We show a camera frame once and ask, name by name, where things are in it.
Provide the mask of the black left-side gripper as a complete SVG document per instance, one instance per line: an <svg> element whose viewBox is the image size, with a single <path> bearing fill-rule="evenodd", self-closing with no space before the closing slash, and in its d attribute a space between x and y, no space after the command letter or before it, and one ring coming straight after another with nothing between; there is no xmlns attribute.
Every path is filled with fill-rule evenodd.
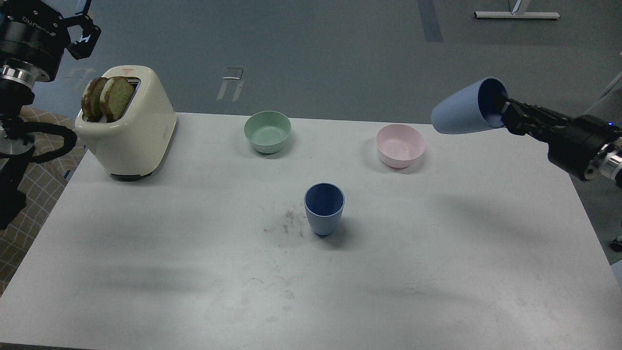
<svg viewBox="0 0 622 350"><path fill-rule="evenodd" d="M65 48L76 60L88 58L102 30L94 24L91 0L79 0L73 22L80 22L81 36L69 44L65 17L49 5L2 5L0 18L1 62L17 60L35 66L39 81L56 78Z"/></svg>

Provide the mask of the black left-side robot arm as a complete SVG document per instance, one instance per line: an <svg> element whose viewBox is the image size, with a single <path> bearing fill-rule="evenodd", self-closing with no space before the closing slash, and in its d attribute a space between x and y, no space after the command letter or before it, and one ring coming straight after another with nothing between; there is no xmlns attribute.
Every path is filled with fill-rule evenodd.
<svg viewBox="0 0 622 350"><path fill-rule="evenodd" d="M3 0L0 18L1 168L0 226L7 229L27 204L18 187L31 163L68 154L76 145L71 129L20 117L31 105L36 82L56 78L64 53L91 56L102 33L89 15L91 2L80 0L71 17L42 0Z"/></svg>

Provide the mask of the black Robotiq right-side gripper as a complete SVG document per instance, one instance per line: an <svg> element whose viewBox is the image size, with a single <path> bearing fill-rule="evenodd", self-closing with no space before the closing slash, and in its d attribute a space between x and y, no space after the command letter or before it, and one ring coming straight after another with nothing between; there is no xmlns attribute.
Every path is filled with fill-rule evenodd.
<svg viewBox="0 0 622 350"><path fill-rule="evenodd" d="M580 181L602 175L621 180L621 129L592 115L570 118L539 105L506 98L501 121L509 133L542 139L555 166Z"/></svg>

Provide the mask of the black right-side robot arm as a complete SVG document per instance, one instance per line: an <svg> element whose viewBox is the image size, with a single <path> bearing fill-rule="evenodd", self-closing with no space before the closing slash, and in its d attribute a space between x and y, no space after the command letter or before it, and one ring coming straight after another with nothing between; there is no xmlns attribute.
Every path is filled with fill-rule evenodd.
<svg viewBox="0 0 622 350"><path fill-rule="evenodd" d="M495 108L509 133L528 135L548 146L547 159L580 181L602 175L621 186L622 131L592 115L571 118L500 95Z"/></svg>

